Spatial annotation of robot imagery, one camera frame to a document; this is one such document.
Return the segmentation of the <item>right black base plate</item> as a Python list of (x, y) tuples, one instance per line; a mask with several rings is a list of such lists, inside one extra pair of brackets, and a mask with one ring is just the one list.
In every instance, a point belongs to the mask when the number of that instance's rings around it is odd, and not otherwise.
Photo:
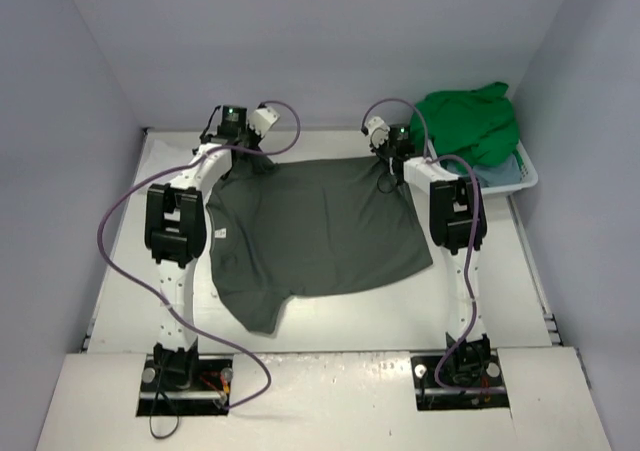
[(451, 368), (444, 367), (440, 373), (444, 386), (435, 379), (439, 361), (437, 355), (410, 357), (418, 411), (480, 411), (510, 407), (496, 352), (492, 352), (482, 365), (472, 364), (469, 370), (453, 372)]

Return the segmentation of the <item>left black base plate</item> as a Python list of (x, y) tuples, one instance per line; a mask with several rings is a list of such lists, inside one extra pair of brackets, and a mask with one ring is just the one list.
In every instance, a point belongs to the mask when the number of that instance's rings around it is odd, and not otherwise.
[(226, 416), (232, 389), (233, 360), (230, 356), (205, 357), (195, 366), (187, 384), (148, 358), (141, 374), (137, 417)]

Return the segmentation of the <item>light blue t shirt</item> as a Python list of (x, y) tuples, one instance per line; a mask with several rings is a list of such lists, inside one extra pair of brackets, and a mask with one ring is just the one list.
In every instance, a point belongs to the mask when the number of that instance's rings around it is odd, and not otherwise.
[(515, 154), (496, 166), (475, 165), (473, 171), (483, 188), (510, 186), (521, 182), (521, 170)]

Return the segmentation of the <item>grey t shirt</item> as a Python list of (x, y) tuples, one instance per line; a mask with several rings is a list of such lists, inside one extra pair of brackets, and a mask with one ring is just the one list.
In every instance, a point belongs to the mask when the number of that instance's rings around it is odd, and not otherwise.
[(433, 263), (409, 188), (374, 157), (246, 161), (206, 205), (222, 235), (210, 251), (219, 299), (249, 332), (272, 334), (285, 303), (368, 291)]

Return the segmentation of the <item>white t shirt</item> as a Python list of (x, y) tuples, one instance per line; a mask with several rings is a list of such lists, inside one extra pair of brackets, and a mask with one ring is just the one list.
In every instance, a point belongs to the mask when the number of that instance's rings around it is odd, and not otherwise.
[(162, 140), (153, 140), (150, 146), (151, 154), (178, 154), (192, 156), (193, 149), (191, 147), (176, 146)]

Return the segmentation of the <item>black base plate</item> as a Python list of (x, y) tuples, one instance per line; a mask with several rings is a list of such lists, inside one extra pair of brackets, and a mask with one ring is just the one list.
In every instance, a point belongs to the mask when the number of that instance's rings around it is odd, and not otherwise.
[(418, 411), (480, 411), (510, 407), (496, 352), (492, 352), (482, 365), (472, 364), (469, 370), (453, 372), (451, 368), (444, 367), (440, 373), (444, 386), (435, 379), (439, 361), (437, 355), (410, 357)]
[(232, 389), (233, 360), (230, 356), (205, 357), (195, 366), (187, 384), (148, 358), (141, 374), (137, 417), (226, 416)]

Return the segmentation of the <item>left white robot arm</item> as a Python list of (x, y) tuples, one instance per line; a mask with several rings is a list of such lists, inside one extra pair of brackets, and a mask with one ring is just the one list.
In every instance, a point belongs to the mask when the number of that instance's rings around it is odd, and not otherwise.
[(213, 142), (208, 132), (194, 151), (189, 168), (166, 184), (153, 184), (146, 196), (144, 242), (157, 265), (160, 293), (168, 300), (169, 317), (160, 325), (154, 364), (160, 381), (177, 390), (199, 380), (194, 323), (194, 276), (207, 242), (204, 197), (233, 166), (234, 156)]

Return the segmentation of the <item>green t shirt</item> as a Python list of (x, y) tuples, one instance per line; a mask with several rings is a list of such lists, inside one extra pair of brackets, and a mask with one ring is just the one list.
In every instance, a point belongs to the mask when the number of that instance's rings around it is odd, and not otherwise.
[(514, 154), (520, 130), (507, 97), (509, 85), (436, 91), (415, 104), (410, 128), (418, 148), (428, 138), (438, 156), (456, 155), (470, 166), (495, 167)]

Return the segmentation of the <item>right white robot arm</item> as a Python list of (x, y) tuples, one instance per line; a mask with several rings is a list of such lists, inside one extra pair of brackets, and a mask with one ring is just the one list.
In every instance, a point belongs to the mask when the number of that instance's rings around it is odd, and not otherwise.
[(477, 380), (491, 357), (477, 290), (479, 252), (487, 234), (479, 180), (459, 156), (410, 156), (413, 145), (406, 125), (370, 120), (362, 132), (392, 176), (429, 198), (429, 233), (443, 252), (448, 291), (446, 350), (433, 372), (434, 380), (456, 393), (477, 390)]

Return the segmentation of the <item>white laundry basket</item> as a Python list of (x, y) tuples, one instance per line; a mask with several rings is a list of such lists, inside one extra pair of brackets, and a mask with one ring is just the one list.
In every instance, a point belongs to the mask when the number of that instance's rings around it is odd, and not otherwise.
[[(431, 159), (437, 163), (427, 163), (420, 156), (411, 159), (404, 165), (406, 178), (420, 189), (428, 193), (428, 186), (436, 180), (453, 181), (459, 176), (467, 176), (469, 167), (465, 167), (460, 158), (437, 158), (432, 143), (428, 144)], [(516, 150), (499, 166), (487, 167), (476, 165), (473, 172), (481, 186), (484, 199), (505, 198), (509, 195), (531, 188), (538, 182), (538, 174), (522, 142)]]

